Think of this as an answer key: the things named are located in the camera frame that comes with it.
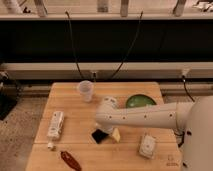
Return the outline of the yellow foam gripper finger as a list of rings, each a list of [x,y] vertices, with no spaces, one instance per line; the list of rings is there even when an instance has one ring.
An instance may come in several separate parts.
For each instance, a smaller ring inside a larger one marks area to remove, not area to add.
[[[118,128],[114,128],[113,129],[113,132],[111,134],[111,137],[116,141],[116,142],[119,142],[120,139],[121,139],[121,136],[120,136],[120,132],[119,132],[119,129]]]

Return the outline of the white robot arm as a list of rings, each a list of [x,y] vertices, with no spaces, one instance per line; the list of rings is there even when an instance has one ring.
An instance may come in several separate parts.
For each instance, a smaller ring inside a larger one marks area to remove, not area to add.
[[[182,171],[213,171],[213,96],[195,102],[176,102],[145,107],[117,107],[113,97],[105,97],[95,120],[108,133],[113,126],[139,126],[184,132]]]

